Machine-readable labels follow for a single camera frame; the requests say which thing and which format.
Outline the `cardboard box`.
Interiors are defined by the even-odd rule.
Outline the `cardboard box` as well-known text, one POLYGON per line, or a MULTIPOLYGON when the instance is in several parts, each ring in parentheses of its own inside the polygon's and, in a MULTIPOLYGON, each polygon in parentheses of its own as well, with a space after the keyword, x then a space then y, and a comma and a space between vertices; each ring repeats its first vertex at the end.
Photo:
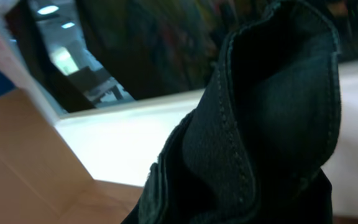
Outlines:
POLYGON ((0 97, 0 223, 58 223, 92 181, 25 91, 0 97))

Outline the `black cloth shorts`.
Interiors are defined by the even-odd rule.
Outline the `black cloth shorts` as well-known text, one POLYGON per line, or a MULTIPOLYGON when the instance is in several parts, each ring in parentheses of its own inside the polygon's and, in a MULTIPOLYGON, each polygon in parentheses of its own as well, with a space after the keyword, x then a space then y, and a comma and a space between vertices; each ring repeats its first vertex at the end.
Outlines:
POLYGON ((228 33, 125 222, 332 223, 339 53, 322 1, 272 1, 228 33))

